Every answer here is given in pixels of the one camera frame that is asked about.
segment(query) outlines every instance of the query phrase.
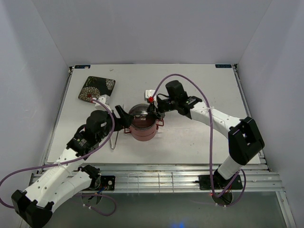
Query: pot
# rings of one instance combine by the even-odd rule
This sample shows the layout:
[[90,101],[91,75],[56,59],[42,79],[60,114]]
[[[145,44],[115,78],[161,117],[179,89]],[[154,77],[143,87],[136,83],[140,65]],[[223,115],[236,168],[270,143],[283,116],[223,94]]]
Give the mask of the pot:
[[133,138],[139,141],[148,141],[156,135],[158,128],[164,126],[164,121],[148,115],[148,107],[148,104],[137,104],[130,109],[129,114],[133,115],[134,119],[124,133],[131,133]]

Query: wall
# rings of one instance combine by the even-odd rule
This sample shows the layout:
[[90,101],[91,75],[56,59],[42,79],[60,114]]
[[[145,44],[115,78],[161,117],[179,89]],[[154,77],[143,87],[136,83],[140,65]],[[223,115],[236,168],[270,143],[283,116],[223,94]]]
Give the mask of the wall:
[[298,227],[304,227],[304,0],[274,0],[239,63],[241,82],[279,171]]
[[64,60],[237,63],[271,0],[33,0]]
[[[30,0],[0,0],[0,179],[39,165],[55,121],[68,68]],[[1,197],[11,204],[30,172],[6,180]],[[13,209],[0,205],[1,227],[19,227]]]

